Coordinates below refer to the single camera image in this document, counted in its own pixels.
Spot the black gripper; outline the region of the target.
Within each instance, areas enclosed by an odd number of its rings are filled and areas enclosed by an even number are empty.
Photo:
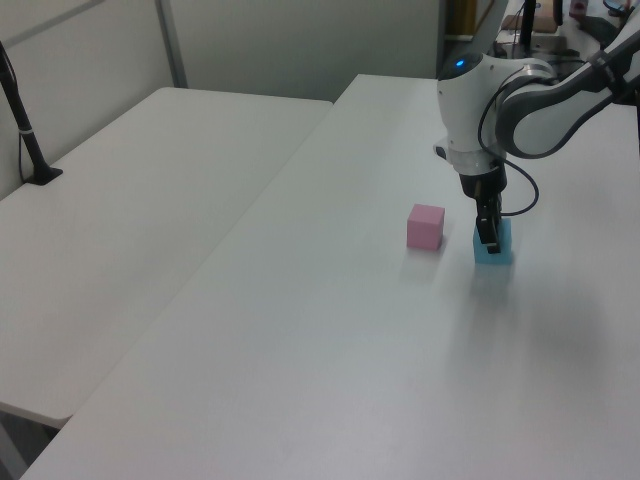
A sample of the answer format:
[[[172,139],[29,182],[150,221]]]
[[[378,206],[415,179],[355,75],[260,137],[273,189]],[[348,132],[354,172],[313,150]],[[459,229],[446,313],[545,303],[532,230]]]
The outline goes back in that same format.
[[[502,195],[506,188],[506,171],[496,167],[481,175],[459,175],[462,191],[477,202],[476,230],[489,254],[501,252],[500,224]]]

